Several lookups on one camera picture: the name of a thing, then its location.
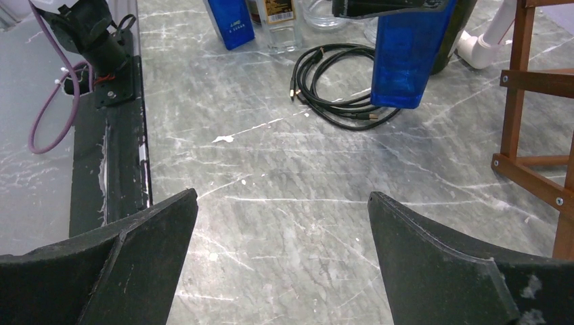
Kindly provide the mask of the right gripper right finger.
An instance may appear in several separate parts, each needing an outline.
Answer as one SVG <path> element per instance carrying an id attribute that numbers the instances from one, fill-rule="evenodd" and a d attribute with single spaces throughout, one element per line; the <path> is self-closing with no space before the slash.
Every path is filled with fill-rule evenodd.
<path id="1" fill-rule="evenodd" d="M 370 225 L 395 324 L 572 324 L 573 262 L 473 238 L 383 194 Z"/>

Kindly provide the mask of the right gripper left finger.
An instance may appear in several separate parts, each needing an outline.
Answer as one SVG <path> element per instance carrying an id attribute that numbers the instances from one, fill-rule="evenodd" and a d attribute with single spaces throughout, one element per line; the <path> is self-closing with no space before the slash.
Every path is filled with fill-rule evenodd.
<path id="1" fill-rule="evenodd" d="M 198 215 L 186 189 L 129 217 L 1 257 L 2 324 L 165 324 Z"/>

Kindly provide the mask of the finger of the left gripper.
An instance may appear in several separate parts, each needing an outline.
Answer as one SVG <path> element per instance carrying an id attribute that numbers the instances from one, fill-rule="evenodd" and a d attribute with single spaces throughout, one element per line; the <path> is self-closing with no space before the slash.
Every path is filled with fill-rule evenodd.
<path id="1" fill-rule="evenodd" d="M 441 12 L 448 0 L 333 0 L 337 18 L 364 19 L 404 12 Z"/>

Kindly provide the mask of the clear glass bottle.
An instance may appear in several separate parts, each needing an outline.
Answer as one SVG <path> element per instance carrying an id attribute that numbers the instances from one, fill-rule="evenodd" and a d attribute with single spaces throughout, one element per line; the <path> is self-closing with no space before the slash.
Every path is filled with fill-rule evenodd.
<path id="1" fill-rule="evenodd" d="M 346 20 L 334 16 L 331 0 L 301 0 L 299 4 L 306 23 L 312 28 L 335 30 L 347 23 Z"/>

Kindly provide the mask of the dark bottle black cap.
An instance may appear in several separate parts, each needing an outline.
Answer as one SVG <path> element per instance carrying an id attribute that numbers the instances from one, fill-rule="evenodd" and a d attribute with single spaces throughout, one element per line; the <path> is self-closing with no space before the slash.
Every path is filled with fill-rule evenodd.
<path id="1" fill-rule="evenodd" d="M 271 53 L 296 51 L 302 46 L 298 1 L 258 0 L 265 42 Z"/>

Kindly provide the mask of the blue label clear bottle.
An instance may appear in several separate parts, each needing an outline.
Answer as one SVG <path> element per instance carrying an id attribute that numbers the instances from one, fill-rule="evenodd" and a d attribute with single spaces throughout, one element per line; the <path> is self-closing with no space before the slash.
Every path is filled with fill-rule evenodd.
<path id="1" fill-rule="evenodd" d="M 455 1 L 423 1 L 378 18 L 370 103 L 400 109 L 420 105 Z"/>
<path id="2" fill-rule="evenodd" d="M 250 13 L 244 0 L 204 1 L 217 36 L 229 51 L 255 39 Z"/>

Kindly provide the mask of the dark green wine bottle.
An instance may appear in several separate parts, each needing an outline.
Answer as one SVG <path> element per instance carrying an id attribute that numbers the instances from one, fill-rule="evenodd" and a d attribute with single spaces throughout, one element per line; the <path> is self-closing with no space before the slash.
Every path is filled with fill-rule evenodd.
<path id="1" fill-rule="evenodd" d="M 431 75 L 440 73 L 449 64 L 476 3 L 477 0 L 456 1 L 441 47 L 435 58 L 435 63 L 430 73 Z"/>

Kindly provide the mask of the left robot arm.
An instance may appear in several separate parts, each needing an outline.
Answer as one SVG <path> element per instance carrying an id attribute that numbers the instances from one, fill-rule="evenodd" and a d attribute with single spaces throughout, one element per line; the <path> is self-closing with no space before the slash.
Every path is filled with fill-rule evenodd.
<path id="1" fill-rule="evenodd" d="M 439 12 L 447 1 L 333 1 L 331 12 L 337 18 L 362 19 L 401 12 Z M 30 1 L 39 22 L 46 22 L 55 35 L 54 45 L 83 56 L 103 77 L 116 74 L 127 63 L 128 54 L 113 40 L 109 26 L 114 20 L 107 1 Z M 253 39 L 252 32 L 234 32 L 224 22 L 244 23 L 250 17 L 244 1 L 209 1 L 216 25 L 228 49 Z"/>

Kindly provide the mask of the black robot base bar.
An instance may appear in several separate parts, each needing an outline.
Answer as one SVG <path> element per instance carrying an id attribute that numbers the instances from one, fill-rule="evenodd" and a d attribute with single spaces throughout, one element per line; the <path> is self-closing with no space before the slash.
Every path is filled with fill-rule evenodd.
<path id="1" fill-rule="evenodd" d="M 116 36 L 127 65 L 81 96 L 74 120 L 70 237 L 153 204 L 139 37 L 128 29 Z"/>

